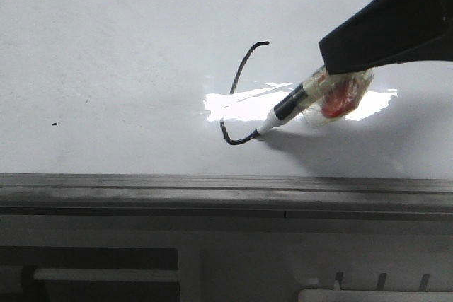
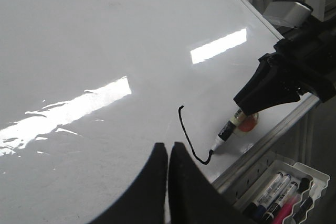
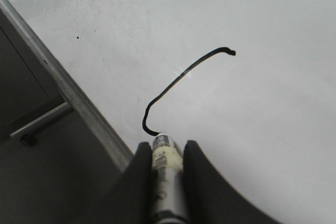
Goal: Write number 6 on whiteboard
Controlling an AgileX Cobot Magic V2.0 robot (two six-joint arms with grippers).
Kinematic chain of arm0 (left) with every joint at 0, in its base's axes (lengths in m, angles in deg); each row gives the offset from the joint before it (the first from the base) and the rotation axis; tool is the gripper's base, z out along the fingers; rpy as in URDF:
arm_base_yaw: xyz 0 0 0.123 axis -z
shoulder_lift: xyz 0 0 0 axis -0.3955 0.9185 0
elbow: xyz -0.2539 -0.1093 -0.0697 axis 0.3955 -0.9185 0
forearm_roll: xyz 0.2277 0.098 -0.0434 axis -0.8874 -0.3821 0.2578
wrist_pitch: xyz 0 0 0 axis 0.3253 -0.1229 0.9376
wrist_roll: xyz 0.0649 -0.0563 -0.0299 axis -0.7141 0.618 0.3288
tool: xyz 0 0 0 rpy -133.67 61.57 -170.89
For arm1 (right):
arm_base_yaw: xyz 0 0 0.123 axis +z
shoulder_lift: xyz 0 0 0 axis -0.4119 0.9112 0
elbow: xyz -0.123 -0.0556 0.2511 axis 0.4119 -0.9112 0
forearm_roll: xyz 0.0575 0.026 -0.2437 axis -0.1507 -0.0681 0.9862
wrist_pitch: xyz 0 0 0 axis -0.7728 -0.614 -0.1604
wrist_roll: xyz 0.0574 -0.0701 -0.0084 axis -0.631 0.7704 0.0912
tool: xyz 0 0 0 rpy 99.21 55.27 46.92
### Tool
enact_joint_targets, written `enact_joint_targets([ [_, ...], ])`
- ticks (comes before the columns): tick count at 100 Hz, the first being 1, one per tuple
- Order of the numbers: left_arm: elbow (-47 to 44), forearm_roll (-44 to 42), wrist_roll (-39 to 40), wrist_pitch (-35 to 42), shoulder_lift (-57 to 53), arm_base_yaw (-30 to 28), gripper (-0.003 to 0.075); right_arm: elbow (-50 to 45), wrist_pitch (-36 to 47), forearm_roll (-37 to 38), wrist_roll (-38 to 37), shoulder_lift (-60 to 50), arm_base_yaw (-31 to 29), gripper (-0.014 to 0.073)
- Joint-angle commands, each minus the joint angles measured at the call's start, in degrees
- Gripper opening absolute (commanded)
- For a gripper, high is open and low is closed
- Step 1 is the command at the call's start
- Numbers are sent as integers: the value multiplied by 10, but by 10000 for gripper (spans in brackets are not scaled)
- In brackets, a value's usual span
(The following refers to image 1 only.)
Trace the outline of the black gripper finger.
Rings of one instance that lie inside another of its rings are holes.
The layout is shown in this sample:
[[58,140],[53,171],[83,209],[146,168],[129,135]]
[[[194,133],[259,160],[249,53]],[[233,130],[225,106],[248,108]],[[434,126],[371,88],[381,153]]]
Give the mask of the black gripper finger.
[[452,0],[373,0],[327,34],[319,49],[330,74],[388,64],[452,60]]

